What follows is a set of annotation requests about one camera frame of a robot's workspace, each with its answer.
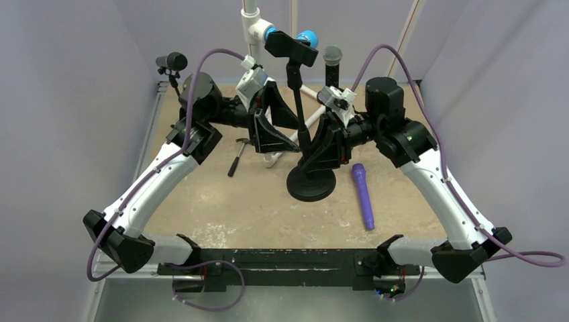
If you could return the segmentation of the purple microphone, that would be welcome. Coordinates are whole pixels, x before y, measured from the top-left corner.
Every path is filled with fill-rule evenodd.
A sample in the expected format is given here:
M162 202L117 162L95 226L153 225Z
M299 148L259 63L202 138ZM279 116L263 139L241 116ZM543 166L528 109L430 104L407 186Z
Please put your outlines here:
M352 178L358 193L358 200L365 229L370 231L375 228L374 213L370 201L370 194L366 181L366 169L363 164L356 163L352 166Z

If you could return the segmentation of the black round-base microphone stand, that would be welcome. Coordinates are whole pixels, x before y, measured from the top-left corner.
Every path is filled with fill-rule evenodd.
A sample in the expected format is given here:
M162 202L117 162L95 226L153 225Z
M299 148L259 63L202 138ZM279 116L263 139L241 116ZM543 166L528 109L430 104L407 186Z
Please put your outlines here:
M307 42L294 39L283 31L271 33L265 40L265 50L275 58L287 58L287 86L292 90L299 121L297 138L300 144L302 158L287 176L287 190L296 200L316 202L328 197L334 190L336 179L332 170L304 174L302 165L309 157L311 138L308 125L305 122L301 87L303 80L301 66L312 67L318 50L308 46Z

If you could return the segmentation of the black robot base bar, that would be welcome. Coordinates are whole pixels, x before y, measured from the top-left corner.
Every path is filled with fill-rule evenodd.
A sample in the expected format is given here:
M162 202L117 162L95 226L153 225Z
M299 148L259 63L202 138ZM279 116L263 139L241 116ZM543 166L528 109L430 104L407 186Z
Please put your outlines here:
M230 286L348 287L397 296L416 265L390 263L378 248L243 249L198 248L182 267L159 264L178 292L224 292Z

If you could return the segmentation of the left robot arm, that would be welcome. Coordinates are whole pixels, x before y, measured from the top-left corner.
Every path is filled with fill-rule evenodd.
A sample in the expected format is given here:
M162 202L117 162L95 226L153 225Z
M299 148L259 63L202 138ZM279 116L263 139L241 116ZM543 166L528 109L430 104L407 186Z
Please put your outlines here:
M260 69L241 77L234 97L222 95L212 77L200 72L183 83L179 119L158 154L131 187L103 211L91 210L83 223L100 250L124 272L151 263L174 264L183 274L196 272L200 256L188 237L150 236L144 229L174 187L209 157L221 140L217 125L245 128L259 154L298 152L284 135L297 129L297 116L284 102L276 81Z

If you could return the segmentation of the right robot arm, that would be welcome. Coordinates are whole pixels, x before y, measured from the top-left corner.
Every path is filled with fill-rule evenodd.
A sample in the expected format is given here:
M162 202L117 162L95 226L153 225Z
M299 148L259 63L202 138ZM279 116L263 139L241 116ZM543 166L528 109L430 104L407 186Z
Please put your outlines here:
M458 184L452 184L442 150L429 130L405 115L404 91L389 77L365 84L365 111L355 112L354 91L323 87L317 100L327 108L314 137L305 174L347 164L352 149L374 142L419 190L441 223L443 239L394 235L377 248L373 268L392 273L404 265L435 268L447 281L459 283L511 241L510 231L495 227L472 206Z

